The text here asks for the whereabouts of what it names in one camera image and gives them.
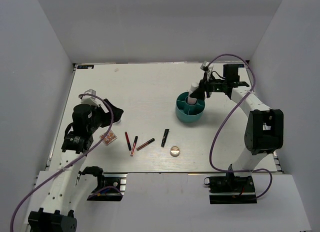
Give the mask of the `square eyeshadow palette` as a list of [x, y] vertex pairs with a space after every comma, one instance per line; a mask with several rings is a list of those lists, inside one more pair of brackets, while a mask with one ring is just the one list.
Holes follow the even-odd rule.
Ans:
[[103, 138], [103, 141], [102, 141], [103, 144], [105, 146], [108, 146], [112, 142], [114, 142], [118, 137], [116, 136], [116, 134], [112, 130], [110, 130], [109, 133], [106, 136], [104, 136], [104, 134], [101, 134], [99, 138], [100, 139]]

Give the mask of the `red lip gloss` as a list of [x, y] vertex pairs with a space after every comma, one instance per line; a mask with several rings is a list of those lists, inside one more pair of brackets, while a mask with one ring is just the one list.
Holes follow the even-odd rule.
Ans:
[[131, 149], [131, 157], [133, 157], [134, 153], [135, 153], [135, 149], [137, 146], [137, 141], [138, 141], [138, 136], [135, 136], [134, 141], [133, 141], [133, 145], [132, 145], [132, 149]]
[[124, 134], [125, 134], [125, 138], [126, 138], [128, 150], [131, 151], [131, 150], [132, 150], [132, 147], [131, 147], [131, 142], [130, 142], [130, 139], [129, 139], [129, 135], [128, 135], [127, 132], [125, 132]]

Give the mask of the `brown lip gloss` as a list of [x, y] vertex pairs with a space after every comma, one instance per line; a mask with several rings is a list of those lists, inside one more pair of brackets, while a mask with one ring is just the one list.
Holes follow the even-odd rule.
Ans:
[[153, 143], [155, 141], [155, 138], [152, 138], [150, 140], [148, 140], [147, 142], [143, 143], [142, 145], [140, 145], [136, 150], [140, 151], [141, 149], [145, 148], [146, 146], [150, 145], [151, 143]]

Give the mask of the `black squeeze tube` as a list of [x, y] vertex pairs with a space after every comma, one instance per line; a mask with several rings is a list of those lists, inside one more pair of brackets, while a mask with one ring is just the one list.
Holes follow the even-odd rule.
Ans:
[[163, 137], [162, 137], [162, 140], [161, 140], [161, 147], [164, 147], [165, 146], [165, 143], [166, 143], [166, 140], [167, 140], [167, 136], [169, 134], [169, 129], [165, 129], [164, 130], [164, 134], [163, 134]]

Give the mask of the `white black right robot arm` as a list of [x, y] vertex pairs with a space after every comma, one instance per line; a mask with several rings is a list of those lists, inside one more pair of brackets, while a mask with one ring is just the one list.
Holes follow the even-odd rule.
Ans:
[[271, 109], [253, 92], [252, 86], [241, 81], [238, 74], [241, 64], [224, 64], [223, 76], [215, 78], [204, 62], [201, 69], [203, 78], [198, 87], [191, 93], [192, 98], [204, 100], [211, 93], [224, 93], [236, 108], [241, 108], [247, 116], [244, 133], [245, 148], [239, 158], [226, 170], [228, 176], [226, 186], [231, 191], [238, 191], [244, 185], [243, 177], [248, 177], [256, 169], [260, 161], [268, 154], [281, 148], [284, 142], [284, 114], [280, 109]]

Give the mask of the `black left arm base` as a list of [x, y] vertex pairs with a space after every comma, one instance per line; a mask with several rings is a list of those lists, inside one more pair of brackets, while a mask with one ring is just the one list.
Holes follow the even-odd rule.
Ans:
[[97, 166], [86, 167], [78, 173], [71, 200], [83, 201], [86, 195], [88, 201], [121, 201], [126, 182], [125, 174], [108, 174]]

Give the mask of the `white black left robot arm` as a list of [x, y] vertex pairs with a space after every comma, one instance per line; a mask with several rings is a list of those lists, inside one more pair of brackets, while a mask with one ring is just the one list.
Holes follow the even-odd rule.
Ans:
[[105, 112], [96, 98], [82, 98], [73, 108], [72, 123], [64, 132], [58, 171], [40, 208], [28, 216], [31, 231], [76, 231], [76, 207], [93, 190], [101, 191], [106, 185], [102, 168], [81, 167], [88, 151], [94, 147], [93, 134], [99, 128], [118, 122], [124, 111], [103, 99], [102, 103], [108, 109]]

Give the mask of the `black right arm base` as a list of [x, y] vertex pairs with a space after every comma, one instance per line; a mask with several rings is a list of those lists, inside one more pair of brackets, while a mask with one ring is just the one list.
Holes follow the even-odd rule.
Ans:
[[257, 196], [252, 176], [238, 177], [233, 173], [210, 176], [203, 180], [209, 188], [210, 204], [255, 204]]

